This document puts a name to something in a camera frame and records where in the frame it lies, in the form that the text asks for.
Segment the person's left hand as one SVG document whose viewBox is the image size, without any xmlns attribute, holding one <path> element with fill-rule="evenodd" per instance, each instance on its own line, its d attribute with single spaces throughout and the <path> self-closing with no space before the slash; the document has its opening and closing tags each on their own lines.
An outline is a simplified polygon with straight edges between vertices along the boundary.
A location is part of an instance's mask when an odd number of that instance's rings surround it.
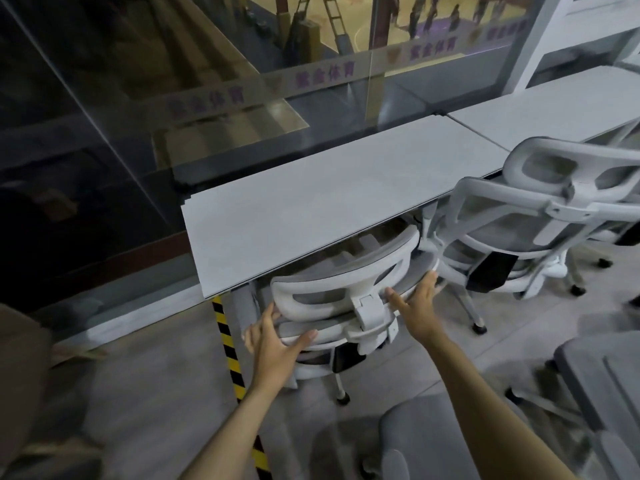
<svg viewBox="0 0 640 480">
<path fill-rule="evenodd" d="M 272 301 L 260 320 L 245 332 L 244 343 L 253 356 L 251 389 L 275 397 L 291 377 L 298 356 L 286 356 L 285 345 L 279 338 L 274 320 L 280 312 Z"/>
</svg>

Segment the grey office chair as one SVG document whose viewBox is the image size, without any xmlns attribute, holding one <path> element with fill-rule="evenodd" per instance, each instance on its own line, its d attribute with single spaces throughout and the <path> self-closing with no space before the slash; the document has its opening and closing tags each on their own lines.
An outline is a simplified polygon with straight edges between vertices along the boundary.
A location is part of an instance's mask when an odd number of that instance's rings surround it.
<svg viewBox="0 0 640 480">
<path fill-rule="evenodd" d="M 378 432 L 378 452 L 359 464 L 364 480 L 481 480 L 445 392 L 393 406 Z"/>
<path fill-rule="evenodd" d="M 587 430 L 610 480 L 640 480 L 640 330 L 576 337 L 556 348 L 547 365 L 578 412 L 523 389 L 508 387 L 505 397 Z"/>
</svg>

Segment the white shelf unit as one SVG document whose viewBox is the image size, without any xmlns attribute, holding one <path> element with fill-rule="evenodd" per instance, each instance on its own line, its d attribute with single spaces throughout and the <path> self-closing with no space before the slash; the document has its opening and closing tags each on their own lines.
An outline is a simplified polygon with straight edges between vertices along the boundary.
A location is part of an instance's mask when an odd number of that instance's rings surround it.
<svg viewBox="0 0 640 480">
<path fill-rule="evenodd" d="M 544 55 L 630 32 L 615 48 L 614 64 L 640 55 L 640 0 L 545 0 L 517 59 L 500 78 L 500 95 L 523 91 Z"/>
</svg>

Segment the ladder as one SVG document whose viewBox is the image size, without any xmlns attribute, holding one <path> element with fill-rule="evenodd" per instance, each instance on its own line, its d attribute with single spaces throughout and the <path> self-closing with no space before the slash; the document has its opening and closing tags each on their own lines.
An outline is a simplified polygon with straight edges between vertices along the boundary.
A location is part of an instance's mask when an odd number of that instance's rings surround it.
<svg viewBox="0 0 640 480">
<path fill-rule="evenodd" d="M 293 0 L 293 15 L 319 27 L 321 43 L 338 55 L 354 53 L 348 33 L 346 11 L 348 0 Z"/>
</svg>

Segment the glass railing panel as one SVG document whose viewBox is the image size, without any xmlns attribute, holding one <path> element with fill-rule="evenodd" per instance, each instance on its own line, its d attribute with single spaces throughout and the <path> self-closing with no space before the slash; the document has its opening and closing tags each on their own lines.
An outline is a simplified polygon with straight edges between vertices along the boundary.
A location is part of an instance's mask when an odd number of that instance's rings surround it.
<svg viewBox="0 0 640 480">
<path fill-rule="evenodd" d="M 0 304 L 189 252 L 192 194 L 497 96 L 558 0 L 0 0 Z"/>
</svg>

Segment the yellow black hazard tape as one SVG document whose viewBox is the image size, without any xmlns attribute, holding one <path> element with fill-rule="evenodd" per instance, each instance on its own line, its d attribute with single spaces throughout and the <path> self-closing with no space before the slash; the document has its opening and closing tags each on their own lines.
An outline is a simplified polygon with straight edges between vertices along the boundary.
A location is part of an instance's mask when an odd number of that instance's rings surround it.
<svg viewBox="0 0 640 480">
<path fill-rule="evenodd" d="M 242 374 L 241 365 L 238 359 L 236 345 L 232 336 L 231 329 L 225 314 L 225 309 L 220 296 L 210 298 L 215 320 L 218 324 L 225 356 L 227 358 L 227 368 L 232 380 L 234 395 L 236 402 L 241 404 L 246 395 L 246 384 Z M 251 458 L 253 468 L 257 475 L 257 480 L 273 480 L 271 468 L 269 466 L 268 457 L 264 451 L 260 435 L 256 435 L 253 441 Z"/>
</svg>

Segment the grey desk leg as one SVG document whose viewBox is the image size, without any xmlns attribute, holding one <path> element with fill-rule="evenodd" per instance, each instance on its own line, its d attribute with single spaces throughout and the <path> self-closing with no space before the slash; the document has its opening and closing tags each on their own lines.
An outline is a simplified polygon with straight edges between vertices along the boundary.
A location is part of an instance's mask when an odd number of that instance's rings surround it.
<svg viewBox="0 0 640 480">
<path fill-rule="evenodd" d="M 237 287 L 231 291 L 230 299 L 241 339 L 244 341 L 245 332 L 252 324 L 260 320 L 262 313 L 255 284 L 250 282 Z"/>
</svg>

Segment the person's left forearm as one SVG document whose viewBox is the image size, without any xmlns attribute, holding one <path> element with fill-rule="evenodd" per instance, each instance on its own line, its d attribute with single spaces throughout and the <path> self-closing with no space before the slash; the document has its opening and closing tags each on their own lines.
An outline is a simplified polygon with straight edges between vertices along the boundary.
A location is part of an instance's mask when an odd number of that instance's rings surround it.
<svg viewBox="0 0 640 480">
<path fill-rule="evenodd" d="M 179 480 L 243 480 L 259 428 L 279 388 L 254 384 Z"/>
</svg>

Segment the frosted strip with purple print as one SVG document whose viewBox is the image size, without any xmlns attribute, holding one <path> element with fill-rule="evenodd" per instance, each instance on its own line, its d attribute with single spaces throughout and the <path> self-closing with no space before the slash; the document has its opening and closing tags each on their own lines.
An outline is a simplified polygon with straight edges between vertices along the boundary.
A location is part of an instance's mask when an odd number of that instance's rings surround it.
<svg viewBox="0 0 640 480">
<path fill-rule="evenodd" d="M 528 16 L 484 25 L 462 20 L 454 32 L 441 25 L 403 43 L 157 96 L 140 102 L 138 111 L 149 130 L 238 112 L 452 56 L 505 47 L 530 24 Z"/>
</svg>

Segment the person's right forearm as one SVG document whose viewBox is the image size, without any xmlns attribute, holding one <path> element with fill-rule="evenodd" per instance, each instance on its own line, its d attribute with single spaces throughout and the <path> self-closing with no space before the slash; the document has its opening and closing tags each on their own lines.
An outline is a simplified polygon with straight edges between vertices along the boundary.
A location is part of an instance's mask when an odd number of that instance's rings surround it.
<svg viewBox="0 0 640 480">
<path fill-rule="evenodd" d="M 481 480 L 579 480 L 446 334 L 428 333 L 419 342 L 436 365 Z"/>
</svg>

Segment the brown cardboard box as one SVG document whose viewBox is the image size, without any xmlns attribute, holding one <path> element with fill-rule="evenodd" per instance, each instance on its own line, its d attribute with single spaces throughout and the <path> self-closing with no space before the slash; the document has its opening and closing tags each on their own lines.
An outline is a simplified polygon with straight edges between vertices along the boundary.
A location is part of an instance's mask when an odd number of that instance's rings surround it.
<svg viewBox="0 0 640 480">
<path fill-rule="evenodd" d="M 0 303 L 0 478 L 28 441 L 51 366 L 51 333 Z"/>
</svg>

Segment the white mesh office chair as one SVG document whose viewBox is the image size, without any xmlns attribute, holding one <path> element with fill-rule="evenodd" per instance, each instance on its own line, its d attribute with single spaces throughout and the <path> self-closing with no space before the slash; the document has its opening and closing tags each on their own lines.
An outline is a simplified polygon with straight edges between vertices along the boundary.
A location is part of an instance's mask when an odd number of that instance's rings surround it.
<svg viewBox="0 0 640 480">
<path fill-rule="evenodd" d="M 428 244 L 414 224 L 387 242 L 365 233 L 358 244 L 358 253 L 341 249 L 294 274 L 253 281 L 261 311 L 272 301 L 279 310 L 275 328 L 285 345 L 308 330 L 318 331 L 313 344 L 299 354 L 285 387 L 297 389 L 304 380 L 331 376 L 337 386 L 336 401 L 342 406 L 350 396 L 341 373 L 332 373 L 334 348 L 356 343 L 367 359 L 393 343 L 399 314 L 389 306 L 385 289 L 391 287 L 408 299 L 440 258 L 438 246 Z"/>
<path fill-rule="evenodd" d="M 492 251 L 518 256 L 492 291 L 536 296 L 547 279 L 581 287 L 570 250 L 587 241 L 640 244 L 640 150 L 530 137 L 509 154 L 500 176 L 464 177 L 422 210 L 422 236 L 440 252 L 436 271 L 486 333 L 465 289 L 471 267 Z"/>
</svg>

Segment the person's right hand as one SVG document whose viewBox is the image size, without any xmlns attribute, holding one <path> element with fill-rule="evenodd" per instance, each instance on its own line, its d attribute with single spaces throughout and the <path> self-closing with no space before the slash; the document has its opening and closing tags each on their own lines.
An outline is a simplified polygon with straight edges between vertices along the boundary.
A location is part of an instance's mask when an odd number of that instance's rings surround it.
<svg viewBox="0 0 640 480">
<path fill-rule="evenodd" d="M 414 288 L 407 302 L 407 311 L 402 318 L 412 338 L 424 347 L 443 334 L 442 326 L 433 307 L 436 296 L 436 271 L 428 271 Z"/>
</svg>

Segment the black hang tag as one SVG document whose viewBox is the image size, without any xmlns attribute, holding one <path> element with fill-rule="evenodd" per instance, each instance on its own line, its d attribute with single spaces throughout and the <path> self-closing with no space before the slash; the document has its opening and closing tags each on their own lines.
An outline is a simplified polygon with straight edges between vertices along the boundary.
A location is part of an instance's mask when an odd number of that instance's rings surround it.
<svg viewBox="0 0 640 480">
<path fill-rule="evenodd" d="M 366 357 L 366 355 L 359 354 L 358 344 L 346 342 L 333 350 L 332 373 L 340 374 L 347 371 L 363 362 Z"/>
<path fill-rule="evenodd" d="M 467 274 L 465 289 L 489 293 L 503 286 L 518 261 L 518 256 L 498 251 L 485 255 Z"/>
</svg>

